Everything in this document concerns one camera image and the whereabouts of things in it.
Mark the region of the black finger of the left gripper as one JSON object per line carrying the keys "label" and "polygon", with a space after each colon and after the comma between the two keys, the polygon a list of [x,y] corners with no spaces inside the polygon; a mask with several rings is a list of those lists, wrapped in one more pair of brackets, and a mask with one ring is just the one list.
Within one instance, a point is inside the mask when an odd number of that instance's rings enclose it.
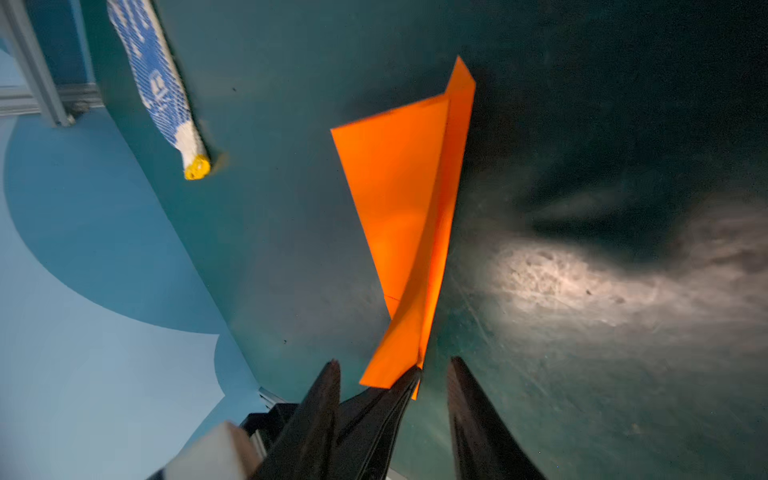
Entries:
{"label": "black finger of the left gripper", "polygon": [[422,377],[413,366],[388,389],[369,387],[342,402],[330,479],[385,479],[404,413]]}

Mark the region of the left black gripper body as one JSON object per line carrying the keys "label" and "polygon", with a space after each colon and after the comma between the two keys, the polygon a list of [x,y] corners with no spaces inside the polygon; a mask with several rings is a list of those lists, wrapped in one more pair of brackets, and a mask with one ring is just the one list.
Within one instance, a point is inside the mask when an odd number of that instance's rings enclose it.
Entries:
{"label": "left black gripper body", "polygon": [[240,424],[259,456],[267,456],[298,409],[295,403],[275,404],[266,413],[250,413]]}

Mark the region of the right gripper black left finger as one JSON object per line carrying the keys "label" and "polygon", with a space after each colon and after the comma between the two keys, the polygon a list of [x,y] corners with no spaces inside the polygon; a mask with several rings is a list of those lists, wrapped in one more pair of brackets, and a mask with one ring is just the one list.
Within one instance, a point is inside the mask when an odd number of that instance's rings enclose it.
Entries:
{"label": "right gripper black left finger", "polygon": [[252,479],[327,479],[340,403],[340,365],[329,361]]}

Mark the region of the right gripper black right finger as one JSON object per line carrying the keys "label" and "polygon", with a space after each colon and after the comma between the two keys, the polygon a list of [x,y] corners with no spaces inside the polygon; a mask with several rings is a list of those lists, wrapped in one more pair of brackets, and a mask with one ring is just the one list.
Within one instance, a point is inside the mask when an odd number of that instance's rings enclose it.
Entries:
{"label": "right gripper black right finger", "polygon": [[447,370],[447,403],[458,479],[542,479],[458,356]]}

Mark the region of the orange square paper sheet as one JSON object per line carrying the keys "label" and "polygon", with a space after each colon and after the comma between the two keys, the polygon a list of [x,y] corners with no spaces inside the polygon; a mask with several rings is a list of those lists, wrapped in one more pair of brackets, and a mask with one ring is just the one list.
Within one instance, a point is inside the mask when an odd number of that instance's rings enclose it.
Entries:
{"label": "orange square paper sheet", "polygon": [[475,89],[457,59],[442,94],[331,131],[390,316],[366,387],[389,388],[424,365]]}

